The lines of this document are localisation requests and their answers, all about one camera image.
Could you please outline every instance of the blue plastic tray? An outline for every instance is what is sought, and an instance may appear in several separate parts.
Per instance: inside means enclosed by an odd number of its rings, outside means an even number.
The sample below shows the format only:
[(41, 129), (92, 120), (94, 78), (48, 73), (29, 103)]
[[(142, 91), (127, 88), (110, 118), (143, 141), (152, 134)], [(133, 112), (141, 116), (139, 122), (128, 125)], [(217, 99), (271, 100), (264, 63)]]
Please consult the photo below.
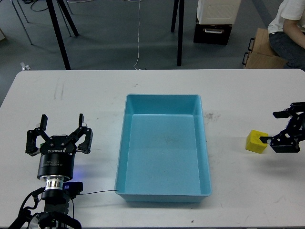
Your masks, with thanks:
[(115, 189), (126, 201), (200, 202), (211, 194), (200, 96), (127, 96)]

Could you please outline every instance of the yellow cube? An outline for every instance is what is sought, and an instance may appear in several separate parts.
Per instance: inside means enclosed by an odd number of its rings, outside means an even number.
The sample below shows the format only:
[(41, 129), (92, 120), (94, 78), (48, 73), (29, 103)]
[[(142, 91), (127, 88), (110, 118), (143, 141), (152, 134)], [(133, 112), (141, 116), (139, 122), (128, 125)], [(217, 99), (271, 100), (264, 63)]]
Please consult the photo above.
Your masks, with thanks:
[(262, 143), (259, 137), (267, 137), (268, 134), (257, 130), (251, 130), (246, 141), (246, 150), (261, 154), (266, 149), (267, 144)]

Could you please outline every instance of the floor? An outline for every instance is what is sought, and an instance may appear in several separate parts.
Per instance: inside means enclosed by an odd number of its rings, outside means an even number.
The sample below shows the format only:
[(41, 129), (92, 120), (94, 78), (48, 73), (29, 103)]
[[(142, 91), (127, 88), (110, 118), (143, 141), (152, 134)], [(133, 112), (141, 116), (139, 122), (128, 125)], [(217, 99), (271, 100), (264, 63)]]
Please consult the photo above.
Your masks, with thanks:
[[(69, 3), (79, 37), (69, 36), (58, 5), (54, 5), (73, 70), (241, 69), (250, 38), (257, 28), (268, 26), (281, 2), (242, 0), (225, 46), (193, 43), (198, 1), (185, 1), (181, 67), (176, 65), (178, 32), (170, 31), (173, 0)], [(20, 3), (29, 23), (21, 12), (20, 16), (33, 45), (10, 0), (0, 1), (0, 28), (6, 36), (0, 41), (0, 105), (21, 71), (21, 62), (29, 65), (30, 71), (65, 70), (48, 10), (33, 11), (45, 9), (46, 1), (39, 0), (32, 10), (30, 4)]]

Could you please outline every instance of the black metal stand leg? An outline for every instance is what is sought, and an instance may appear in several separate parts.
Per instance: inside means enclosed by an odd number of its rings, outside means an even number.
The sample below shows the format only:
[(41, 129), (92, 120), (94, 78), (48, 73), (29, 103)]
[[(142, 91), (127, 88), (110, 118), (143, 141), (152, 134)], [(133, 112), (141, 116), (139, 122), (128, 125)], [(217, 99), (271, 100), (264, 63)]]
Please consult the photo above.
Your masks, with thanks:
[(183, 18), (184, 18), (184, 0), (180, 0), (180, 2), (179, 2), (179, 28), (178, 28), (178, 57), (177, 57), (177, 66), (181, 66), (181, 62), (182, 62)]
[(49, 12), (50, 12), (50, 17), (51, 17), (51, 20), (52, 20), (54, 31), (55, 31), (55, 34), (56, 34), (57, 42), (58, 42), (58, 45), (59, 45), (59, 49), (61, 51), (61, 56), (62, 56), (62, 59), (63, 59), (63, 63), (66, 67), (66, 70), (71, 70), (68, 55), (67, 55), (67, 52), (66, 52), (66, 49), (65, 49), (65, 45), (63, 43), (62, 36), (61, 36), (61, 30), (59, 28), (59, 24), (58, 24), (58, 21), (57, 21), (57, 18), (56, 18), (56, 13), (55, 13), (53, 2), (52, 2), (52, 0), (46, 0), (46, 1), (47, 1), (48, 9), (49, 9)]
[(172, 17), (171, 32), (175, 32), (177, 12), (178, 12), (178, 4), (179, 4), (179, 0), (175, 0), (174, 3), (173, 3), (173, 17)]
[(60, 7), (62, 9), (62, 12), (65, 15), (65, 17), (66, 17), (66, 19), (67, 19), (67, 21), (68, 21), (68, 23), (69, 23), (69, 25), (70, 25), (74, 35), (76, 37), (78, 37), (79, 34), (77, 32), (77, 29), (76, 29), (76, 27), (75, 27), (75, 25), (73, 23), (73, 20), (72, 20), (71, 16), (70, 16), (70, 14), (69, 14), (69, 12), (67, 10), (67, 7), (66, 7), (65, 3), (63, 2), (63, 0), (58, 0), (58, 4), (60, 5)]

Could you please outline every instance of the table surface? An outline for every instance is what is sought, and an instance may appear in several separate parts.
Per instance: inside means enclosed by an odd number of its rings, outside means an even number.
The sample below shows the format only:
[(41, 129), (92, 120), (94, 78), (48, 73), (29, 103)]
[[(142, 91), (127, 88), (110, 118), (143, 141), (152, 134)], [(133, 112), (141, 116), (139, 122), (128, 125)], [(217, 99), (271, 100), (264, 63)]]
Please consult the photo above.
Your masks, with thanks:
[(75, 218), (84, 228), (305, 226), (305, 145), (297, 154), (245, 150), (252, 129), (275, 135), (286, 127), (288, 119), (272, 112), (304, 102), (304, 85), (303, 71), (284, 69), (21, 72), (0, 108), (0, 227), (45, 185), (36, 178), (39, 155), (24, 153), (26, 133), (42, 114), (49, 136), (70, 134), (84, 114), (91, 153), (76, 154), (72, 181), (83, 182), (83, 193), (114, 189), (127, 94), (201, 96), (212, 195), (201, 203), (128, 203), (115, 192), (77, 196)]

